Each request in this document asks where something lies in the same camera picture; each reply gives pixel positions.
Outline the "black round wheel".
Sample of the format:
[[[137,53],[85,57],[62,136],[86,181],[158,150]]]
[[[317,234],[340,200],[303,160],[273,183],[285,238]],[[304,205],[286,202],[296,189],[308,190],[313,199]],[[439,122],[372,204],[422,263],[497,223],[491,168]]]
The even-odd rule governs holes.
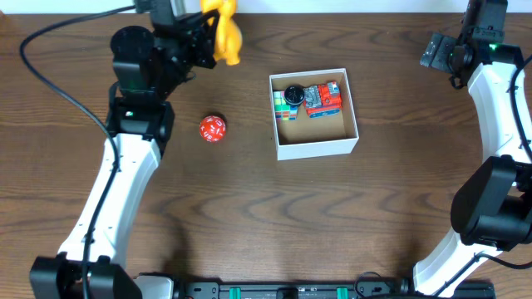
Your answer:
[[[283,93],[284,100],[290,106],[300,106],[305,100],[304,88],[298,85],[288,86]]]

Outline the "colourful puzzle cube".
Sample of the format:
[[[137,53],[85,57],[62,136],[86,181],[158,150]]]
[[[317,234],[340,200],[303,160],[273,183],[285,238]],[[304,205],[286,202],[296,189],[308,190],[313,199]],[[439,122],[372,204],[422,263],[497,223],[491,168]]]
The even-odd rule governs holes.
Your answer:
[[[298,107],[288,104],[283,91],[275,91],[273,93],[273,108],[276,120],[290,121],[297,119]]]

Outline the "red polyhedral letter ball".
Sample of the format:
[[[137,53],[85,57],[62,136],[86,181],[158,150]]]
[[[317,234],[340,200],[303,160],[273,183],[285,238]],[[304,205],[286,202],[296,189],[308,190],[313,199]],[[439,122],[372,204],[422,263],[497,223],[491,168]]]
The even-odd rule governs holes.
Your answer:
[[[227,127],[224,120],[215,115],[206,116],[199,125],[200,136],[210,143],[221,141],[226,135]]]

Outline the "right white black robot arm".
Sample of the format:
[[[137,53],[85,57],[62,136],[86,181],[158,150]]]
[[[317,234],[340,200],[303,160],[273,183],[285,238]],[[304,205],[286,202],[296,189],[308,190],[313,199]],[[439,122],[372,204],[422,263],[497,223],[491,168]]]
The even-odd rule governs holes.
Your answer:
[[[531,242],[531,116],[525,68],[531,62],[504,42],[506,0],[470,0],[458,37],[434,33],[420,63],[450,74],[474,101],[482,165],[457,191],[451,228],[413,267],[411,296],[482,298],[491,287],[465,279],[483,262],[511,268],[499,255]]]

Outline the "red and grey toy truck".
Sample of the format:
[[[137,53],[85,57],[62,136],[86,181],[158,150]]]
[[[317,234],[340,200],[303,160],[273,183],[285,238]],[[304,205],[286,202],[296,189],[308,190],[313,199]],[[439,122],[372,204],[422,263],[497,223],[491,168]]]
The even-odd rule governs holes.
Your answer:
[[[303,89],[304,107],[310,119],[339,114],[342,110],[340,86],[336,81]]]

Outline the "orange toy dog figure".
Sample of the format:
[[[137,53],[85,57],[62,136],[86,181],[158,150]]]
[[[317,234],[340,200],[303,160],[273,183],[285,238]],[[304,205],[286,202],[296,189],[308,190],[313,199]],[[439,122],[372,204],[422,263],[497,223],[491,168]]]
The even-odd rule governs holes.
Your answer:
[[[228,66],[238,65],[243,45],[242,33],[233,20],[238,8],[237,0],[201,0],[201,12],[216,11],[219,20],[214,39],[214,59],[225,60]]]

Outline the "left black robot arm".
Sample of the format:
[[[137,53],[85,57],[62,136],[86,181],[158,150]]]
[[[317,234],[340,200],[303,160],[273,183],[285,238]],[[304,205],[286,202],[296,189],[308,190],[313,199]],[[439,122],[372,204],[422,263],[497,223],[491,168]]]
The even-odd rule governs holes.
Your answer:
[[[215,10],[151,18],[151,28],[124,27],[111,39],[116,82],[100,128],[101,168],[86,206],[55,257],[38,257],[29,279],[37,298],[179,298],[166,275],[131,277],[126,253],[132,224],[170,139],[175,113],[169,95],[213,68],[219,23]]]

